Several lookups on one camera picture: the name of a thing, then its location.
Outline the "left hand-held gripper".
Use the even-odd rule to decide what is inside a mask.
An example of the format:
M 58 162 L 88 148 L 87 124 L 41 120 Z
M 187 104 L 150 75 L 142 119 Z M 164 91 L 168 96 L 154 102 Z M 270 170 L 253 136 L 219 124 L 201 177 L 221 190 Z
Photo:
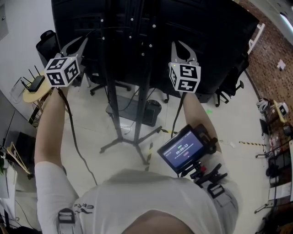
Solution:
M 44 69 L 44 76 L 52 87 L 68 87 L 81 74 L 80 62 L 88 38 L 77 37 L 66 44 L 61 53 L 50 59 Z

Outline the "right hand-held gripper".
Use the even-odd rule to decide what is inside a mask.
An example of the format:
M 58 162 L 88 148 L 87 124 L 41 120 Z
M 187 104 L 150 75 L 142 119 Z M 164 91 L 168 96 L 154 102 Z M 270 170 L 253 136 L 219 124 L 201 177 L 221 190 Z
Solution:
M 201 81 L 196 53 L 181 41 L 172 42 L 169 78 L 175 91 L 187 93 L 195 93 Z

